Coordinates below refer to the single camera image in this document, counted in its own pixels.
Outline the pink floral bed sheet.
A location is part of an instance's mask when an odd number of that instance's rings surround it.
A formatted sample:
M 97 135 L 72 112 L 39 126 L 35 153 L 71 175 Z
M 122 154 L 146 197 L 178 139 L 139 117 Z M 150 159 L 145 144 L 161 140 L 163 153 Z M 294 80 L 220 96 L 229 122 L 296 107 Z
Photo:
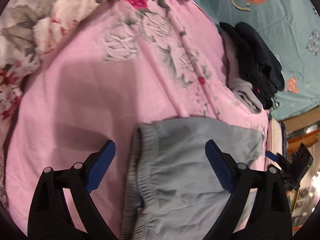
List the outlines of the pink floral bed sheet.
M 116 154 L 98 189 L 92 192 L 96 207 L 117 237 L 121 238 L 133 135 L 142 124 L 200 117 L 259 131 L 264 135 L 263 153 L 249 166 L 264 169 L 267 114 L 251 113 L 227 87 L 228 61 L 222 37 L 193 2 L 115 0 L 87 35 L 76 39 L 78 43 L 87 40 L 94 48 L 88 58 L 116 77 L 107 81 L 97 70 L 88 72 L 84 87 L 93 96 L 92 105 L 134 125 L 128 161 L 117 160 Z M 45 167 L 68 169 L 100 150 L 107 140 L 112 139 L 105 139 L 97 149 L 86 150 L 65 166 L 44 165 L 35 189 Z M 27 231 L 30 205 L 8 209 L 23 232 Z

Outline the grey-green fleece pants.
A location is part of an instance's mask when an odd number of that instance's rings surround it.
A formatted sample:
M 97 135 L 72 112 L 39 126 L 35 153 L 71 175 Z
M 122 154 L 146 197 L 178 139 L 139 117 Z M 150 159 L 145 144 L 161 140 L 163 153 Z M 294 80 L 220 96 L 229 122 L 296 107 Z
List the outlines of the grey-green fleece pants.
M 229 192 L 205 153 L 208 140 L 239 163 L 252 165 L 263 133 L 212 118 L 142 124 L 133 135 L 121 239 L 203 239 Z

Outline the cream quilted pillow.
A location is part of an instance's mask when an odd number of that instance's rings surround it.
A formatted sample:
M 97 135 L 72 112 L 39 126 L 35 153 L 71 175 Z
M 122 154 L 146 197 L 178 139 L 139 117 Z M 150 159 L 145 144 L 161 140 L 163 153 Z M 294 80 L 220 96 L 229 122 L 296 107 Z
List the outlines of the cream quilted pillow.
M 283 157 L 286 157 L 287 142 L 284 128 L 285 127 L 274 118 L 269 121 L 266 150 L 275 155 L 279 153 Z

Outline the folded grey pants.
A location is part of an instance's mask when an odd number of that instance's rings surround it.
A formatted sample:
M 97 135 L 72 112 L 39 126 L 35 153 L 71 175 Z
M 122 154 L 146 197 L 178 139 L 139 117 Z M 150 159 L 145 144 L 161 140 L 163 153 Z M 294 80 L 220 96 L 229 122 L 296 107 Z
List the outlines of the folded grey pants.
M 227 87 L 233 92 L 235 97 L 249 109 L 251 113 L 259 114 L 263 109 L 263 105 L 253 93 L 252 84 L 240 77 L 237 48 L 230 36 L 224 30 L 220 28 L 219 33 L 223 40 L 225 54 L 228 61 Z

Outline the teal heart-print sheet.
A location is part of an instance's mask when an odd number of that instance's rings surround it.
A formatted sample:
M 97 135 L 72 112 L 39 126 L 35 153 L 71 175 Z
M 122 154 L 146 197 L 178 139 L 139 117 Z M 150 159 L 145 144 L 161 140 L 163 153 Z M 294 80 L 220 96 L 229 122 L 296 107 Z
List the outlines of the teal heart-print sheet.
M 319 15 L 310 0 L 194 0 L 215 23 L 251 25 L 282 66 L 277 120 L 319 106 Z

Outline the folded black pants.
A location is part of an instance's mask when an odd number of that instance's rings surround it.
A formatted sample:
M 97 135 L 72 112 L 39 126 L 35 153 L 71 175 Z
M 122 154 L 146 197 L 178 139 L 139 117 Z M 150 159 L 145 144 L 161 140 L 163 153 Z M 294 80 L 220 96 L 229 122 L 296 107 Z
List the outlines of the folded black pants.
M 232 26 L 221 22 L 220 28 L 234 42 L 240 77 L 253 86 L 253 94 L 263 109 L 271 109 L 273 97 L 285 87 L 279 60 L 251 25 L 240 22 Z

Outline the red floral pillow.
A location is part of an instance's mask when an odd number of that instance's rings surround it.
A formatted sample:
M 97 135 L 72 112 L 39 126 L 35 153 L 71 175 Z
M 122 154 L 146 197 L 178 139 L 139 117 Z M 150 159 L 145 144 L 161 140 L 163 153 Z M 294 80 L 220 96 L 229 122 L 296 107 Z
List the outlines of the red floral pillow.
M 93 106 L 89 32 L 115 0 L 14 0 L 1 17 L 1 203 L 28 206 L 40 168 L 65 166 L 105 139 L 128 161 L 134 125 Z

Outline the wooden display cabinet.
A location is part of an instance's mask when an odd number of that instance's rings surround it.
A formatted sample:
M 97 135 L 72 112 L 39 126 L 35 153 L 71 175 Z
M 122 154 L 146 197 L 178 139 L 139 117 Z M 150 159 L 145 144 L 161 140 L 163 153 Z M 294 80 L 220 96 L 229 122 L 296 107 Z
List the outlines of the wooden display cabinet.
M 293 231 L 297 232 L 319 202 L 319 107 L 283 122 L 291 163 L 293 190 L 289 194 Z

